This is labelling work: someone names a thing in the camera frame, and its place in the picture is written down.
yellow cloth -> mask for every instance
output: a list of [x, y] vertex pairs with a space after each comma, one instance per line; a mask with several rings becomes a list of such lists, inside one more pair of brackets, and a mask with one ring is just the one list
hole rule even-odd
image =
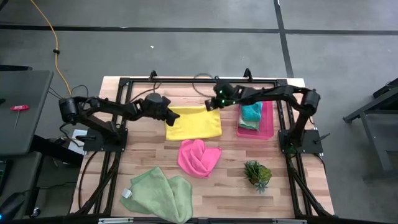
[[166, 139], [179, 141], [220, 136], [220, 111], [207, 111], [205, 106], [173, 106], [170, 109], [180, 115], [172, 127], [166, 126]]

black floor stripe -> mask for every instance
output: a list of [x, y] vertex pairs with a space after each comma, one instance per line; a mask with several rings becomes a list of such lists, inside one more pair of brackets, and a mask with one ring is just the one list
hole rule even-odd
[[276, 12], [276, 20], [278, 22], [278, 28], [281, 31], [281, 32], [279, 32], [280, 44], [282, 46], [282, 54], [284, 56], [287, 78], [293, 78], [294, 74], [293, 74], [292, 62], [290, 61], [289, 48], [287, 46], [286, 34], [285, 34], [285, 32], [283, 32], [283, 31], [285, 31], [285, 26], [284, 26], [282, 12], [280, 11], [280, 5], [279, 5], [278, 0], [274, 0], [274, 6], [275, 6], [275, 12]]
[[286, 29], [286, 34], [313, 34], [313, 35], [398, 35], [398, 30], [304, 30]]
[[[279, 29], [245, 28], [179, 28], [179, 27], [89, 27], [89, 26], [53, 26], [57, 31], [88, 32], [207, 32], [207, 33], [243, 33], [243, 34], [278, 34]], [[49, 26], [0, 25], [0, 29], [9, 30], [51, 30]]]
[[[398, 35], [398, 30], [307, 30], [307, 29], [250, 29], [250, 28], [180, 28], [180, 27], [102, 27], [54, 26], [57, 31], [87, 32], [209, 32], [243, 34], [308, 34], [308, 35]], [[51, 30], [49, 26], [0, 24], [5, 30]]]

black cable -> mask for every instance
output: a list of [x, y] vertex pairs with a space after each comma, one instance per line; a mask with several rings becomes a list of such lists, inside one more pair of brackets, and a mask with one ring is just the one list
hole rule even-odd
[[322, 162], [322, 165], [323, 165], [323, 169], [325, 170], [325, 172], [326, 172], [326, 166], [325, 166], [325, 162], [323, 161], [323, 159], [317, 154], [317, 153], [314, 153], [313, 154], [314, 156], [316, 156], [316, 157], [318, 157], [319, 158], [319, 160], [321, 160], [321, 162]]
[[52, 91], [54, 91], [54, 94], [56, 94], [57, 96], [59, 96], [60, 98], [63, 99], [63, 97], [62, 97], [61, 95], [59, 95], [59, 94], [57, 93], [57, 91], [55, 91], [53, 88], [51, 88], [51, 86], [50, 86], [50, 89], [51, 89]]
[[53, 189], [53, 188], [56, 188], [56, 187], [65, 186], [65, 185], [67, 185], [67, 184], [76, 184], [76, 183], [77, 183], [76, 181], [68, 181], [68, 182], [65, 182], [65, 183], [63, 183], [63, 184], [55, 184], [55, 185], [45, 186], [45, 187], [36, 187], [36, 188], [33, 188], [33, 189], [25, 190], [25, 191], [23, 191], [23, 192], [21, 192], [21, 193], [24, 194], [24, 193], [29, 192], [29, 191], [32, 191], [32, 190], [34, 190], [34, 189], [49, 190], [49, 189]]
[[73, 142], [77, 147], [83, 147], [83, 146], [80, 146], [75, 140], [73, 140], [72, 138], [69, 137], [69, 135], [68, 135], [69, 132], [67, 133], [67, 130], [62, 129], [63, 127], [65, 127], [65, 126], [68, 125], [68, 124], [69, 124], [69, 123], [65, 123], [65, 124], [61, 125], [61, 126], [60, 126], [60, 131], [62, 132], [62, 134], [65, 135], [65, 137], [66, 137], [69, 141]]
[[92, 100], [92, 99], [94, 99], [94, 98], [95, 98], [95, 96], [89, 97], [89, 98], [87, 98], [87, 100], [86, 100], [84, 103], [80, 103], [80, 104], [79, 104], [79, 105], [81, 106], [80, 109], [81, 109], [81, 110], [84, 110], [84, 109], [85, 109], [85, 106], [86, 106], [86, 104], [87, 104], [87, 102], [89, 102], [90, 100]]
[[84, 87], [86, 89], [86, 97], [88, 97], [88, 88], [85, 85], [78, 85], [78, 86], [73, 87], [72, 91], [71, 91], [72, 96], [73, 96], [73, 90], [76, 88], [79, 88], [79, 87]]
[[85, 165], [85, 167], [83, 168], [83, 172], [81, 172], [81, 176], [80, 176], [80, 181], [79, 181], [79, 189], [78, 189], [78, 206], [79, 209], [81, 209], [81, 183], [83, 182], [83, 176], [86, 173], [88, 164], [91, 162], [91, 160], [94, 158], [95, 154], [97, 154], [98, 151], [94, 152], [90, 158], [88, 158], [87, 163]]
[[[199, 74], [196, 74], [196, 75], [193, 77], [193, 79], [196, 79], [196, 78], [198, 78], [199, 76], [208, 76], [208, 77], [210, 77], [212, 80], [214, 80], [215, 83], [217, 83], [217, 81], [216, 81], [216, 80], [213, 78], [213, 76], [210, 75], [209, 73], [199, 73]], [[199, 95], [201, 95], [201, 96], [208, 97], [208, 98], [214, 97], [214, 96], [209, 96], [209, 95], [206, 95], [206, 94], [201, 93], [199, 90], [196, 89], [195, 83], [194, 83], [194, 82], [192, 82], [192, 88], [193, 88]]]
[[131, 99], [129, 103], [133, 102], [138, 96], [141, 96], [141, 95], [144, 94], [144, 93], [147, 93], [147, 92], [152, 91], [152, 90], [153, 90], [153, 92], [155, 92], [155, 90], [157, 90], [157, 89], [161, 86], [162, 82], [159, 82], [159, 85], [158, 85], [158, 86], [155, 86], [156, 83], [157, 83], [157, 82], [154, 83], [154, 87], [153, 87], [153, 88], [151, 88], [151, 89], [149, 89], [149, 90], [145, 90], [145, 91], [139, 93], [137, 96], [135, 96], [133, 99]]
[[56, 97], [56, 98], [58, 98], [58, 99], [61, 100], [61, 98], [60, 98], [59, 96], [55, 95], [54, 93], [52, 93], [52, 92], [50, 92], [50, 91], [49, 91], [49, 93], [50, 93], [51, 95], [53, 95], [54, 97]]

butcher block tabletop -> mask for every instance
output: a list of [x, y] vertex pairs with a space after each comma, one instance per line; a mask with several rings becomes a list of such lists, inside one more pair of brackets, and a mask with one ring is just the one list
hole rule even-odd
[[[104, 77], [99, 97], [114, 101], [119, 79], [120, 77]], [[299, 87], [305, 86], [304, 80], [301, 78], [288, 78], [287, 83]], [[272, 88], [271, 84], [248, 84], [246, 79], [242, 80], [240, 85], [254, 88]], [[214, 95], [214, 83], [197, 83], [195, 86], [206, 95]], [[132, 97], [151, 88], [153, 88], [153, 83], [134, 83]], [[156, 89], [156, 92], [170, 99], [170, 106], [199, 106], [204, 105], [205, 100], [208, 99], [199, 95], [192, 88], [191, 83], [162, 83]], [[301, 100], [300, 95], [296, 95], [296, 97], [299, 101]], [[178, 166], [177, 155], [181, 141], [166, 141], [165, 123], [163, 121], [152, 118], [128, 121], [126, 125], [129, 130], [127, 146], [121, 156], [111, 215], [113, 217], [152, 216], [130, 212], [124, 208], [119, 200], [123, 189], [130, 187], [130, 179], [159, 166], [166, 178], [180, 175], [192, 184], [193, 217], [293, 218], [294, 211], [286, 161], [284, 155], [280, 152], [277, 136], [280, 129], [277, 104], [276, 101], [272, 103], [274, 107], [274, 135], [268, 140], [237, 137], [238, 105], [220, 110], [222, 135], [204, 139], [206, 146], [220, 147], [222, 150], [221, 157], [208, 179], [191, 177]], [[286, 109], [285, 103], [282, 103], [282, 107]], [[105, 121], [110, 121], [112, 117], [110, 114], [104, 113], [96, 113], [96, 116]], [[294, 111], [295, 119], [297, 119], [297, 116], [298, 112]], [[289, 128], [287, 116], [285, 118], [285, 123]], [[307, 123], [306, 129], [312, 128], [313, 125]], [[89, 152], [85, 156], [80, 175], [91, 153]], [[103, 158], [104, 152], [99, 152], [88, 165], [81, 188], [82, 204], [88, 200], [98, 185]], [[255, 187], [245, 179], [244, 163], [250, 160], [257, 160], [272, 171], [272, 178], [263, 194], [256, 192]], [[311, 154], [302, 154], [302, 160], [308, 188], [325, 210], [333, 213], [328, 183], [321, 161]], [[298, 190], [297, 193], [301, 211], [304, 213], [302, 191]], [[101, 212], [106, 204], [107, 195], [108, 187], [104, 191]], [[71, 212], [77, 210], [78, 188], [75, 190]]]

orange cable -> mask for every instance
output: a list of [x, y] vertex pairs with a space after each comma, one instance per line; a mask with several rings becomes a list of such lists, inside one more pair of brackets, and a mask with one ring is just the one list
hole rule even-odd
[[[38, 12], [43, 16], [43, 18], [47, 21], [47, 23], [49, 24], [49, 26], [51, 28], [51, 31], [52, 31], [52, 33], [54, 34], [54, 37], [55, 37], [55, 50], [59, 52], [59, 50], [58, 50], [58, 37], [57, 37], [57, 34], [54, 31], [54, 28], [51, 26], [50, 21], [47, 19], [47, 17], [44, 15], [44, 13], [39, 9], [39, 7], [36, 5], [36, 3], [33, 0], [30, 0], [30, 1], [36, 7]], [[69, 95], [72, 96], [72, 92], [70, 91], [69, 84], [68, 84], [67, 80], [65, 79], [65, 77], [62, 75], [60, 69], [58, 68], [58, 53], [57, 52], [55, 52], [55, 68], [57, 69], [58, 74], [60, 74], [63, 82], [65, 82], [65, 85], [67, 86]]]

